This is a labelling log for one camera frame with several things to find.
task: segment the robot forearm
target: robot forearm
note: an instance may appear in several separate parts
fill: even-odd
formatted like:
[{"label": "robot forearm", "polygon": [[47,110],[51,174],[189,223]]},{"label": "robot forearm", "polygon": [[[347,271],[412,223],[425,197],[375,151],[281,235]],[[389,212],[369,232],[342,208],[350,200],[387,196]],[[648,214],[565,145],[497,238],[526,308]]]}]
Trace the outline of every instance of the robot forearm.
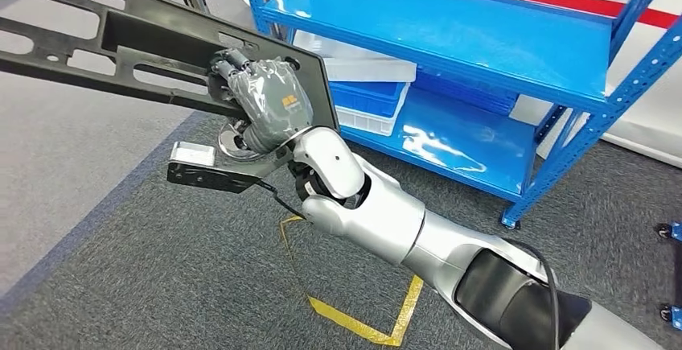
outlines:
[{"label": "robot forearm", "polygon": [[[314,142],[303,141],[308,137]],[[325,186],[357,194],[352,206],[341,204],[343,196],[310,194],[303,213],[317,228],[406,266],[500,346],[552,348],[548,275],[537,258],[500,237],[429,211],[395,179],[352,154],[333,130],[312,129],[301,140],[295,161],[315,166]],[[343,161],[349,158],[356,163]],[[660,348],[597,303],[560,291],[557,297],[559,345],[564,350]]]}]

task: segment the gray carpet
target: gray carpet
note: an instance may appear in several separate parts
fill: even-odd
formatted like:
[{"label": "gray carpet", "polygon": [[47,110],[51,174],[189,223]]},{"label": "gray carpet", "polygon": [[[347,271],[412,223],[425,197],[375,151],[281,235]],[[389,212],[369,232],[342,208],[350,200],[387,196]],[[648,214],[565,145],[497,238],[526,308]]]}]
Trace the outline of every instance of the gray carpet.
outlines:
[{"label": "gray carpet", "polygon": [[[185,137],[210,142],[210,117]],[[653,226],[682,216],[682,171],[596,145],[524,219],[497,224],[493,196],[354,146],[427,207],[487,233],[531,242],[562,288],[589,296],[666,349],[682,333],[658,318],[671,300],[673,247]],[[158,168],[2,319],[7,349],[371,349],[376,345],[316,315],[278,235],[288,216],[262,189],[242,196],[175,186]],[[269,178],[282,188],[285,170]],[[390,333],[410,275],[308,224],[288,229],[309,292]],[[492,348],[425,288],[401,348]]]}]

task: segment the shelf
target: shelf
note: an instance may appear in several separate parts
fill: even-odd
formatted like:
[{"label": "shelf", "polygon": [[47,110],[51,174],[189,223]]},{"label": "shelf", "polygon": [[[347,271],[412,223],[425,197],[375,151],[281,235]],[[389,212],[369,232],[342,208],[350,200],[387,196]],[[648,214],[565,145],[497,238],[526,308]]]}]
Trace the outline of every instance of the shelf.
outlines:
[{"label": "shelf", "polygon": [[606,106],[605,17],[522,0],[270,0],[260,13],[546,101]]},{"label": "shelf", "polygon": [[535,158],[533,126],[411,88],[390,137],[341,128],[344,138],[518,200]]}]

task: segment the blue plastic crate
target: blue plastic crate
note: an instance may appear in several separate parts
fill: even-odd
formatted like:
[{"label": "blue plastic crate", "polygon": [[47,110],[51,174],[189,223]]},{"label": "blue plastic crate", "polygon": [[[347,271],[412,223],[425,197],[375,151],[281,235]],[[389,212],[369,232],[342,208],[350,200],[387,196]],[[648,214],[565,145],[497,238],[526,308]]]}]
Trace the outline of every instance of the blue plastic crate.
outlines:
[{"label": "blue plastic crate", "polygon": [[412,86],[447,95],[480,109],[502,115],[509,115],[519,97],[518,93],[493,84],[445,74],[422,66],[417,68],[417,79]]},{"label": "blue plastic crate", "polygon": [[381,117],[392,117],[405,83],[330,82],[334,104]]}]

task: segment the yellow floor tape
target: yellow floor tape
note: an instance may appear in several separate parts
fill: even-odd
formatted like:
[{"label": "yellow floor tape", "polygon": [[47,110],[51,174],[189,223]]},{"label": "yellow floor tape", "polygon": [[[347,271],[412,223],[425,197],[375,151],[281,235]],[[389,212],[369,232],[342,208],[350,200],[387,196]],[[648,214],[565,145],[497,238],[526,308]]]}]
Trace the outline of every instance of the yellow floor tape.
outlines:
[{"label": "yellow floor tape", "polygon": [[[284,240],[286,250],[289,253],[291,259],[291,265],[294,268],[297,278],[298,271],[296,270],[296,265],[294,264],[294,255],[291,252],[289,241],[286,239],[285,226],[288,223],[298,220],[303,219],[301,217],[294,216],[280,223],[281,237]],[[417,300],[419,299],[419,294],[421,293],[421,287],[423,284],[424,282],[417,276],[412,278],[412,282],[410,283],[407,290],[407,295],[405,296],[405,301],[403,302],[401,312],[398,314],[396,324],[393,326],[393,331],[391,332],[390,336],[376,330],[373,327],[369,327],[367,324],[360,322],[358,319],[355,319],[350,315],[344,314],[343,312],[333,308],[319,299],[313,298],[308,294],[307,290],[303,288],[302,282],[301,288],[303,288],[304,292],[306,293],[306,297],[308,298],[310,305],[313,307],[315,312],[321,316],[336,322],[336,324],[339,326],[345,327],[346,329],[353,331],[356,335],[361,336],[375,344],[400,346],[402,344],[403,337],[405,336],[405,332],[407,331],[409,321],[412,318],[414,307],[417,305]]]}]

